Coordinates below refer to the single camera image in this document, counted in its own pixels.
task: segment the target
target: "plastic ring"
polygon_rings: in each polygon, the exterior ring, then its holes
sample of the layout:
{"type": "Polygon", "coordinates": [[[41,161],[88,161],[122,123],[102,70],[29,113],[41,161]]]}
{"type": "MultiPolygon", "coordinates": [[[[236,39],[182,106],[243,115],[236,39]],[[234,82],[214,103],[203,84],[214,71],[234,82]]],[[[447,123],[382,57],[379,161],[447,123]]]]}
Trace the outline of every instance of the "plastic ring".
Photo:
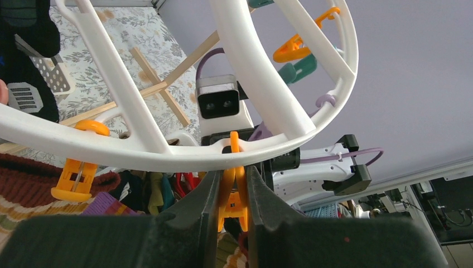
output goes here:
{"type": "Polygon", "coordinates": [[[240,152],[240,146],[238,145],[238,132],[232,131],[230,132],[230,147],[231,152],[240,152]]]}
{"type": "Polygon", "coordinates": [[[77,122],[75,127],[77,130],[92,130],[95,133],[102,135],[102,136],[110,136],[110,130],[108,127],[100,122],[94,120],[81,120],[77,122]]]}

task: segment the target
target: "floral wallpaper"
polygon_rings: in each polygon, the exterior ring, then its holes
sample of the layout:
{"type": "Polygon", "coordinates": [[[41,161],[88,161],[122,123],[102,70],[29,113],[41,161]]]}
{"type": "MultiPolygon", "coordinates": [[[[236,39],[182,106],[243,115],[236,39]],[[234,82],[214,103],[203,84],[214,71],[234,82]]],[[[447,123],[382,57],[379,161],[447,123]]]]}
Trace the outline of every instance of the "floral wallpaper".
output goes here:
{"type": "MultiPolygon", "coordinates": [[[[148,88],[152,84],[129,53],[131,48],[136,46],[140,49],[161,79],[164,79],[186,58],[179,44],[174,40],[153,8],[108,7],[96,8],[95,10],[138,89],[148,88]]],[[[61,120],[111,102],[112,99],[107,86],[75,26],[63,18],[55,8],[51,9],[50,14],[61,32],[60,56],[67,64],[67,68],[76,83],[74,92],[66,98],[57,99],[61,120]]],[[[191,120],[191,124],[185,130],[199,140],[194,89],[194,68],[189,69],[186,74],[168,88],[191,120]]],[[[145,101],[164,135],[182,128],[182,124],[159,94],[150,96],[145,101]]],[[[114,137],[118,137],[120,133],[127,130],[121,118],[115,118],[109,121],[107,125],[114,137]]],[[[55,166],[63,166],[65,162],[63,157],[34,149],[26,149],[19,155],[55,166]]]]}

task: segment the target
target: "wooden stick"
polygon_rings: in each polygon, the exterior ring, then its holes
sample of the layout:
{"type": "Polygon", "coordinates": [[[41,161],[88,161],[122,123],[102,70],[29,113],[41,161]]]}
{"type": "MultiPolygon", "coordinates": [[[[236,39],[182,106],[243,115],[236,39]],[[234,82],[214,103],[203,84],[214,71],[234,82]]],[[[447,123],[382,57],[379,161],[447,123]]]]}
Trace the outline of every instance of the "wooden stick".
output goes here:
{"type": "MultiPolygon", "coordinates": [[[[214,31],[200,46],[194,50],[179,66],[174,69],[165,79],[164,82],[161,82],[157,85],[153,85],[149,88],[146,88],[140,91],[143,98],[147,98],[153,94],[159,93],[160,91],[167,89],[172,83],[174,83],[182,74],[184,74],[189,68],[198,62],[212,47],[214,47],[220,41],[219,34],[217,31],[214,31]]],[[[64,126],[74,126],[77,122],[83,119],[95,119],[99,114],[116,107],[115,102],[110,102],[95,109],[89,110],[87,112],[81,113],[77,116],[68,118],[59,124],[64,126]]],[[[26,147],[18,145],[15,143],[4,143],[0,145],[0,153],[5,154],[16,154],[26,147]]]]}
{"type": "MultiPolygon", "coordinates": [[[[161,82],[161,83],[159,83],[157,85],[154,85],[150,88],[144,89],[144,90],[140,91],[140,94],[141,94],[141,96],[143,96],[143,98],[147,98],[147,97],[155,94],[157,91],[159,91],[160,89],[163,89],[163,88],[167,88],[167,84],[165,82],[161,82]]],[[[75,124],[77,124],[77,122],[79,122],[81,120],[95,119],[99,114],[101,114],[101,113],[103,113],[107,110],[110,110],[110,109],[112,109],[116,106],[117,105],[115,104],[115,102],[110,102],[110,103],[107,103],[107,104],[102,105],[100,107],[94,108],[92,110],[88,110],[87,112],[78,114],[77,116],[73,116],[71,118],[63,120],[63,121],[59,122],[59,124],[64,125],[64,126],[72,127],[72,126],[75,126],[75,124]]],[[[22,151],[26,148],[27,147],[25,147],[25,146],[8,142],[8,143],[4,143],[4,144],[0,145],[0,153],[13,155],[13,154],[16,154],[16,153],[18,153],[18,152],[20,152],[20,151],[22,151]]]]}
{"type": "MultiPolygon", "coordinates": [[[[254,8],[250,8],[250,13],[255,11],[254,8]]],[[[209,50],[212,49],[220,41],[219,34],[214,31],[194,52],[191,53],[179,66],[174,69],[165,79],[168,85],[174,83],[182,74],[184,74],[189,68],[196,64],[209,50]]]]}
{"type": "MultiPolygon", "coordinates": [[[[137,47],[130,49],[130,53],[132,54],[134,59],[137,61],[141,69],[143,69],[144,73],[146,74],[146,76],[148,76],[148,78],[150,79],[151,83],[153,83],[153,85],[157,85],[161,83],[161,80],[156,74],[156,71],[151,67],[149,62],[146,60],[144,55],[141,53],[141,51],[137,47]]],[[[177,119],[179,119],[181,124],[184,127],[188,126],[191,123],[191,121],[189,120],[185,112],[182,110],[181,106],[177,103],[177,101],[171,95],[169,90],[167,89],[161,90],[160,95],[166,101],[167,105],[169,106],[169,108],[171,108],[171,110],[176,115],[177,119]]]]}

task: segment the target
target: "white circular drying rack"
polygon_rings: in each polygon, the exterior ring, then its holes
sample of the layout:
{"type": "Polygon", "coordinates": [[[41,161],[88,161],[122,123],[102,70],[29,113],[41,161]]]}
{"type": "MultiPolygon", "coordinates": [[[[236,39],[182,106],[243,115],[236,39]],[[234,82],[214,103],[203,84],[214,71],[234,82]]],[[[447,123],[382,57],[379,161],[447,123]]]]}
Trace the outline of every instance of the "white circular drying rack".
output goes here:
{"type": "Polygon", "coordinates": [[[242,152],[234,154],[221,153],[230,144],[229,139],[220,140],[211,146],[169,146],[166,138],[190,141],[190,135],[179,131],[164,137],[89,0],[76,1],[81,13],[71,12],[65,6],[65,0],[56,0],[60,13],[81,33],[117,104],[117,108],[99,116],[100,120],[122,116],[131,136],[126,140],[99,136],[90,131],[49,122],[5,105],[0,105],[0,136],[75,160],[161,172],[228,169],[289,152],[322,131],[347,102],[358,72],[358,42],[344,0],[328,0],[329,7],[337,6],[340,9],[340,14],[334,16],[341,49],[344,51],[342,56],[298,0],[274,2],[335,83],[335,88],[327,93],[335,97],[336,104],[332,106],[325,103],[312,118],[266,56],[254,28],[247,0],[210,0],[220,41],[235,75],[266,126],[275,135],[258,141],[240,141],[242,152]]]}

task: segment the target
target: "yellow clothes peg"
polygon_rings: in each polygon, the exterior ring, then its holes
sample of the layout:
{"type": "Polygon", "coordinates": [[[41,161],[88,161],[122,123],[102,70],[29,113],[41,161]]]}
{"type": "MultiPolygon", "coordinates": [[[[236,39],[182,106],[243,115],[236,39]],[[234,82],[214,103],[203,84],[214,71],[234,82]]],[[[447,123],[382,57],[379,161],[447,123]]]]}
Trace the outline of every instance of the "yellow clothes peg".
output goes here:
{"type": "MultiPolygon", "coordinates": [[[[334,20],[335,17],[333,13],[340,14],[340,9],[338,7],[332,7],[327,10],[320,17],[315,19],[317,26],[322,29],[322,21],[325,19],[334,20]]],[[[303,59],[311,53],[308,47],[301,47],[304,44],[301,37],[296,34],[291,39],[289,39],[284,45],[277,49],[273,54],[273,60],[277,63],[286,63],[292,60],[303,59]]]]}
{"type": "MultiPolygon", "coordinates": [[[[81,120],[75,127],[78,130],[92,130],[103,136],[109,136],[110,130],[106,125],[93,120],[81,120]]],[[[51,188],[51,195],[59,200],[70,202],[85,202],[92,197],[90,188],[97,171],[97,164],[80,162],[74,159],[66,159],[66,164],[57,182],[57,186],[51,188]],[[75,180],[71,180],[73,174],[77,174],[75,180]]]]}
{"type": "MultiPolygon", "coordinates": [[[[230,133],[231,152],[240,152],[238,132],[230,133]]],[[[247,177],[243,166],[226,169],[219,189],[219,226],[221,232],[225,218],[239,218],[243,232],[248,231],[248,190],[247,177]],[[232,191],[236,180],[237,192],[232,191]]]]}

